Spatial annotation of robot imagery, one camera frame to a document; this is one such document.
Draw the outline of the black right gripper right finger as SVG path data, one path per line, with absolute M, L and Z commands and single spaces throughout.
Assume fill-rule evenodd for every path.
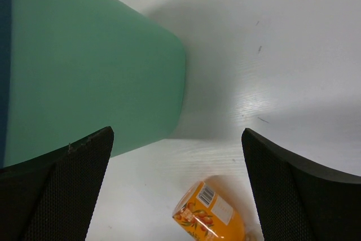
M 265 240 L 360 240 L 360 177 L 290 152 L 252 129 L 241 137 Z

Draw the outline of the orange juice bottle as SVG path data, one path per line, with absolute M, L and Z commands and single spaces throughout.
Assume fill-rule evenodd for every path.
M 192 185 L 172 218 L 193 240 L 264 240 L 249 191 L 227 175 Z

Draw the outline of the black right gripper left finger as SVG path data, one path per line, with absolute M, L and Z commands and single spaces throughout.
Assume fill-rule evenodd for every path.
M 85 240 L 114 132 L 1 169 L 1 240 Z

